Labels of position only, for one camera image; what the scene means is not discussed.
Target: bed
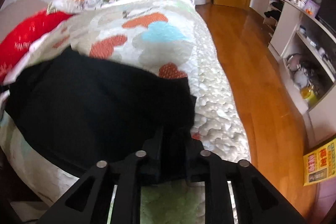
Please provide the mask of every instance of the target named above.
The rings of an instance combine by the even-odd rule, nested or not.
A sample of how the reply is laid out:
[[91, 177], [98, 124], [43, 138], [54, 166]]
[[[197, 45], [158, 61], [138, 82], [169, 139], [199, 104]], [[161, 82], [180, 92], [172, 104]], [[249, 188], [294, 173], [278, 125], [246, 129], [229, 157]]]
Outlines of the bed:
[[[74, 5], [76, 1], [85, 4]], [[68, 46], [82, 55], [139, 67], [160, 77], [187, 76], [190, 92], [197, 97], [192, 137], [223, 160], [250, 160], [228, 79], [193, 0], [53, 0], [47, 12], [54, 11], [74, 16], [32, 43], [4, 83], [14, 81], [27, 66], [55, 58]], [[0, 103], [6, 96], [1, 95]], [[8, 114], [0, 125], [0, 146], [11, 166], [51, 206], [78, 178], [38, 154]], [[169, 206], [157, 205], [167, 200]], [[204, 223], [204, 201], [202, 184], [190, 187], [176, 181], [146, 187], [141, 220]]]

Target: patterned quilt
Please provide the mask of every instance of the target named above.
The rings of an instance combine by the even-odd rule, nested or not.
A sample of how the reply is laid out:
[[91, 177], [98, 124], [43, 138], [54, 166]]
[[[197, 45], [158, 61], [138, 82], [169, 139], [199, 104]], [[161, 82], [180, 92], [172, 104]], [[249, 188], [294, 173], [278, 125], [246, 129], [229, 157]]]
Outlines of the patterned quilt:
[[[211, 35], [189, 2], [137, 0], [84, 11], [52, 31], [31, 54], [29, 65], [54, 58], [69, 45], [83, 55], [136, 66], [159, 77], [187, 76], [197, 97], [193, 138], [224, 160], [250, 160], [246, 133]], [[5, 120], [0, 145], [7, 158], [21, 179], [52, 204], [77, 178], [36, 153], [11, 118]], [[188, 187], [177, 181], [144, 187], [141, 223], [204, 223], [204, 200], [202, 184]]]

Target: bedspread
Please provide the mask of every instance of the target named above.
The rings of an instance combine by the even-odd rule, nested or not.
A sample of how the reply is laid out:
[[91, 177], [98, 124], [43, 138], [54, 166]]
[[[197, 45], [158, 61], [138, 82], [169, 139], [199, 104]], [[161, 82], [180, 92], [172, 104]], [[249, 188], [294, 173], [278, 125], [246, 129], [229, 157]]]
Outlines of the bedspread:
[[[217, 59], [208, 28], [190, 3], [183, 0], [138, 0], [82, 12], [51, 32], [32, 53], [29, 65], [54, 58], [68, 45], [81, 54], [140, 67], [160, 77], [187, 76], [190, 91], [197, 97], [191, 130], [193, 138], [201, 140], [205, 149], [223, 160], [250, 160], [246, 133], [228, 79]], [[20, 145], [24, 150], [26, 158], [14, 151], [13, 139], [16, 146]], [[49, 204], [77, 180], [29, 147], [10, 117], [1, 127], [0, 144], [13, 167], [24, 166], [22, 170], [14, 168], [21, 179]], [[40, 168], [47, 171], [37, 170], [29, 162], [32, 160], [35, 165], [38, 161]], [[43, 187], [39, 186], [37, 176], [48, 181], [50, 187], [45, 182]], [[151, 208], [158, 200], [164, 200], [163, 196], [167, 197], [170, 193], [167, 188], [170, 187], [178, 189], [182, 195], [176, 196], [176, 204], [162, 207], [155, 213], [156, 209]], [[176, 211], [183, 215], [180, 223], [204, 223], [203, 187], [168, 183], [157, 186], [155, 194], [151, 191], [143, 190], [142, 223], [179, 223], [172, 217], [176, 216]], [[165, 210], [165, 216], [159, 217], [162, 210]]]

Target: blue cloud pattern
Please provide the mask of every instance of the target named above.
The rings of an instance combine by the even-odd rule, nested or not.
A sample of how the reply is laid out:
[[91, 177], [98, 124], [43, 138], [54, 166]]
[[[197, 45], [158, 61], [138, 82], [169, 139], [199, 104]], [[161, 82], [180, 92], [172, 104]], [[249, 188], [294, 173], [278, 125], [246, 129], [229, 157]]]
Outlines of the blue cloud pattern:
[[141, 34], [143, 41], [148, 42], [171, 42], [186, 40], [180, 30], [167, 22], [156, 21], [148, 25], [148, 31]]

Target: wooden floor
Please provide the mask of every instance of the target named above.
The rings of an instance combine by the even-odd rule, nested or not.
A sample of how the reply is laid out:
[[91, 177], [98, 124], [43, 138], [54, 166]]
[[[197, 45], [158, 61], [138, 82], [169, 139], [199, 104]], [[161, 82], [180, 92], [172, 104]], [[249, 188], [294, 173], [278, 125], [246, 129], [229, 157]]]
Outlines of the wooden floor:
[[268, 33], [251, 11], [198, 6], [230, 81], [253, 165], [306, 218], [316, 186], [303, 187], [305, 127], [268, 51]]

